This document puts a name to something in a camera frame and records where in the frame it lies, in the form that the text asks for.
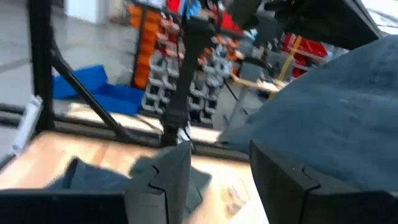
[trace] gray floor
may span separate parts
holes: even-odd
[[[129,80],[126,71],[134,51],[136,31],[115,25],[95,26],[86,22],[54,14],[53,24],[58,46],[73,68],[103,64],[110,83],[124,83]],[[15,105],[27,103],[32,93],[29,42],[26,11],[21,6],[0,2],[0,102]],[[69,102],[56,101],[56,113],[65,112]],[[249,97],[245,105],[258,107],[261,103]],[[217,129],[225,128],[224,114],[231,112],[234,105],[232,96],[224,91],[220,97],[219,113],[213,118]],[[234,125],[243,122],[241,116]]]

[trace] black metal frame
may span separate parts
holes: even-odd
[[[37,4],[34,0],[28,0],[27,7],[29,12],[33,94],[43,99],[43,110],[35,129],[35,135],[42,131],[55,131],[138,144],[156,149],[164,147],[159,141],[159,134],[127,129],[117,123],[75,78],[53,40],[51,0],[43,0],[41,4]],[[102,118],[104,124],[54,114],[52,105],[52,67],[58,70],[64,79],[74,87],[79,95]],[[23,106],[0,103],[0,125],[17,127],[23,112]],[[235,161],[248,161],[247,155],[230,151],[216,144],[195,140],[193,140],[193,143],[195,145],[193,154]],[[13,158],[10,157],[6,162],[2,161],[1,163],[7,164]]]

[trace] black clamp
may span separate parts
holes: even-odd
[[[164,128],[161,138],[161,144],[164,147],[176,145],[178,129],[185,128],[188,124],[187,100],[190,84],[198,65],[198,57],[203,53],[203,49],[211,44],[211,38],[214,35],[215,27],[208,18],[192,16],[186,21],[183,35],[185,57],[180,69],[177,89],[160,119]]]

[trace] workbench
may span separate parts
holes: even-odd
[[[90,118],[91,120],[97,119],[95,115],[92,110],[87,108],[71,110],[69,113],[69,116]],[[126,123],[126,126],[134,125],[139,129],[148,128],[133,118],[120,114],[113,114],[113,116],[119,122]],[[155,120],[149,119],[149,121],[156,124]],[[192,131],[193,138],[204,139],[204,136],[216,138],[216,135],[213,130],[209,129],[194,129]],[[155,149],[147,147],[59,133],[42,133],[33,140],[20,158],[4,168],[0,174],[0,189],[45,187],[63,174],[69,161],[75,156],[89,164],[127,175],[131,166],[140,156],[152,156],[155,153]],[[211,174],[212,180],[204,194],[202,205],[189,220],[186,220],[186,223],[228,223],[233,216],[227,208],[232,202],[227,191],[230,185],[243,183],[245,194],[251,198],[258,197],[250,165],[247,163],[192,156],[192,166]]]

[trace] blue bin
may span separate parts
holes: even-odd
[[[75,70],[76,78],[87,88],[95,93],[100,87],[108,82],[103,65],[94,65]],[[62,76],[53,77],[53,98],[65,99],[77,97],[77,92]]]
[[[99,88],[94,98],[108,112],[135,115],[141,107],[144,91],[125,85],[105,84]]]

